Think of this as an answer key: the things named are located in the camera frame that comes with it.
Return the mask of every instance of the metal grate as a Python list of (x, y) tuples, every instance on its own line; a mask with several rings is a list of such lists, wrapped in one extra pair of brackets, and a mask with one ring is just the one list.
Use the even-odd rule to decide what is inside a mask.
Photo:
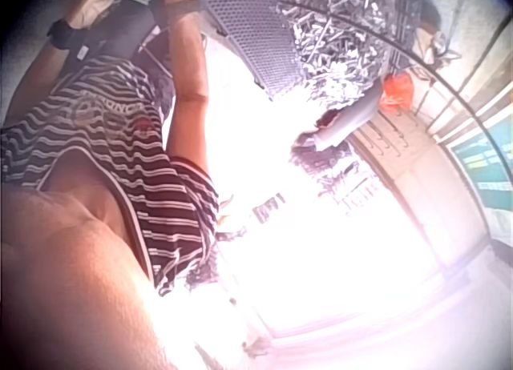
[(203, 0), (271, 99), (302, 81), (292, 36), (276, 12), (277, 0)]

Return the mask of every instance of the black wristband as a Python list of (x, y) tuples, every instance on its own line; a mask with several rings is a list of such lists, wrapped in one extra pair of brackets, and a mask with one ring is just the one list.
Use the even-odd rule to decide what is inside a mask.
[(60, 19), (48, 30), (47, 36), (50, 37), (50, 43), (59, 50), (69, 50), (74, 44), (80, 44), (85, 38), (87, 30), (76, 30), (64, 20)]

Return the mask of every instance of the black and white striped shirt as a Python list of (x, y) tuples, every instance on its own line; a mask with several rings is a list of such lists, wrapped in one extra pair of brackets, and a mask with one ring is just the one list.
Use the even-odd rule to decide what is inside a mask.
[(41, 189), (60, 156), (82, 151), (123, 199), (139, 261), (163, 296), (206, 262), (218, 197), (198, 166), (164, 151), (154, 100), (147, 75), (129, 61), (89, 61), (2, 130), (2, 181)]

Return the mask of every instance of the red bag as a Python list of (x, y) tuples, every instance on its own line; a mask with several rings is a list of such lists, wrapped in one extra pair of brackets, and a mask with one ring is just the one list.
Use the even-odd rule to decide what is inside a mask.
[(408, 73), (389, 75), (383, 83), (383, 95), (379, 108), (394, 113), (399, 108), (409, 110), (414, 100), (414, 82)]

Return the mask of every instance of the curved metal bar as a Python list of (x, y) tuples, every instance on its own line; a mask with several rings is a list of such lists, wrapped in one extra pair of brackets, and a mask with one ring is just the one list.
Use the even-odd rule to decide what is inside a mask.
[(458, 102), (463, 106), (463, 108), (468, 112), (468, 114), (472, 117), (472, 119), (476, 122), (479, 129), (484, 133), (484, 135), (487, 137), (488, 142), (490, 142), (490, 145), (494, 149), (495, 153), (497, 154), (497, 157), (499, 158), (501, 164), (503, 165), (503, 169), (506, 172), (506, 176), (509, 179), (511, 183), (513, 183), (513, 173), (511, 172), (511, 169), (509, 168), (507, 164), (506, 157), (504, 156), (503, 152), (501, 151), (499, 145), (497, 142), (491, 137), (490, 132), (488, 129), (483, 125), (483, 122), (479, 120), (479, 118), (476, 116), (474, 110), (472, 109), (471, 105), (461, 97), (461, 95), (435, 70), (432, 70), (427, 64), (424, 63), (422, 59), (418, 57), (418, 55), (414, 54), (413, 52), (410, 52), (408, 50), (405, 50), (401, 46), (399, 46), (396, 42), (388, 39), (385, 35), (379, 34), (378, 32), (374, 32), (370, 28), (367, 28), (363, 26), (360, 23), (353, 22), (351, 19), (346, 18), (345, 16), (341, 16), (339, 14), (334, 14), (332, 12), (321, 10), (319, 8), (313, 7), (313, 6), (307, 6), (302, 3), (295, 3), (295, 2), (288, 2), (285, 0), (280, 0), (280, 3), (286, 4), (288, 6), (298, 7), (298, 8), (304, 8), (305, 10), (313, 11), (317, 14), (323, 14), (327, 18), (334, 18), (338, 19), (341, 22), (345, 22), (354, 28), (357, 28), (359, 30), (362, 30), (366, 34), (372, 35), (375, 38), (381, 40), (382, 42), (388, 44), (389, 46), (392, 46), (395, 50), (399, 51), (401, 54), (406, 56), (409, 60), (412, 62), (417, 63), (420, 67), (422, 67), (428, 74), (430, 74), (434, 79), (439, 81), (455, 98), (458, 100)]

